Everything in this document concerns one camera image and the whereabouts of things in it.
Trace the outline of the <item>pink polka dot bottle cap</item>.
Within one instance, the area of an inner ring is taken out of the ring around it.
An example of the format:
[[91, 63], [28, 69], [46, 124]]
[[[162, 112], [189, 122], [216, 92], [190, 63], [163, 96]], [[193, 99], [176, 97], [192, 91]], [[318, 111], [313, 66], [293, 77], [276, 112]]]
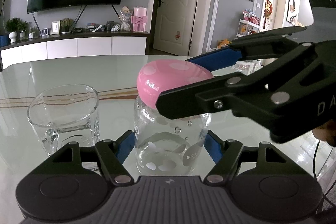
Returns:
[[183, 60], [161, 59], [144, 65], [137, 76], [137, 91], [142, 102], [152, 109], [161, 92], [212, 79], [200, 65]]

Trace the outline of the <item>doll figurine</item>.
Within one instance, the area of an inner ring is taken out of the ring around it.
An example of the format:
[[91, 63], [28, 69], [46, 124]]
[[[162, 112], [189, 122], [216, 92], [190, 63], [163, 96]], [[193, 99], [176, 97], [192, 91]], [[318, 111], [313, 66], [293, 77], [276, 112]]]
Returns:
[[121, 26], [120, 26], [120, 30], [121, 31], [131, 31], [131, 10], [124, 6], [121, 11], [120, 11], [121, 15], [119, 16], [120, 21], [121, 21]]

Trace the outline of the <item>potted plant in white pot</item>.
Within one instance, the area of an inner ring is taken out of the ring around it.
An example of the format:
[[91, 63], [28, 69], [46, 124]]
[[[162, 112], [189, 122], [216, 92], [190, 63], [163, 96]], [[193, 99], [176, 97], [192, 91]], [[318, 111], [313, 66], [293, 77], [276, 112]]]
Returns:
[[13, 17], [9, 19], [5, 24], [5, 29], [9, 33], [10, 43], [15, 43], [17, 41], [17, 31], [19, 28], [21, 20], [19, 18]]

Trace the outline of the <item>clear drinking glass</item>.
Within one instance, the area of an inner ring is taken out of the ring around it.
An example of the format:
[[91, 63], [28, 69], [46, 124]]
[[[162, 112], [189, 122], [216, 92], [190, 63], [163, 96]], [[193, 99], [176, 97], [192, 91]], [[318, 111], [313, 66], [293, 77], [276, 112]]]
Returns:
[[99, 97], [83, 84], [62, 85], [37, 95], [27, 119], [47, 155], [75, 141], [92, 147], [100, 140]]

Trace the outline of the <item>white tv cabinet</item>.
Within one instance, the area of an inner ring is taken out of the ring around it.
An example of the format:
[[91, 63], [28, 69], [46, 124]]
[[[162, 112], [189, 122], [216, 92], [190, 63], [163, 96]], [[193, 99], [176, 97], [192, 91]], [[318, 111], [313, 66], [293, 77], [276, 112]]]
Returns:
[[144, 55], [149, 48], [149, 36], [147, 32], [89, 32], [25, 40], [1, 48], [1, 69], [47, 59]]

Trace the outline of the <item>white picture frame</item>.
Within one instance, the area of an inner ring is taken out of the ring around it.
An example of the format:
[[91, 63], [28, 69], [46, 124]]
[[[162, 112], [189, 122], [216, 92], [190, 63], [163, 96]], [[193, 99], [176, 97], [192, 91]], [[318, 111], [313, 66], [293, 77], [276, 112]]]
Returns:
[[60, 34], [60, 22], [61, 20], [53, 21], [51, 24], [51, 35], [58, 35]]

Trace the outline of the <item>pink gift box with bow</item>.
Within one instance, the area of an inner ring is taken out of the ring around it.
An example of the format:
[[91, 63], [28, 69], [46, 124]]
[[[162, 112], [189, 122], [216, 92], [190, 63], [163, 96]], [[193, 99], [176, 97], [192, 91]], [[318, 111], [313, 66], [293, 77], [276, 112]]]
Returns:
[[133, 32], [145, 32], [147, 23], [147, 8], [135, 7], [133, 15], [131, 16], [131, 24], [133, 25]]

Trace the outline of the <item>white interior door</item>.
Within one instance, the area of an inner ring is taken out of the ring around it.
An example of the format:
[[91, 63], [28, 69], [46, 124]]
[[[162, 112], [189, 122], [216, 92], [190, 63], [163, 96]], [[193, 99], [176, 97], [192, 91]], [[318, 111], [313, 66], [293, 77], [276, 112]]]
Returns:
[[153, 48], [187, 56], [197, 0], [158, 0]]

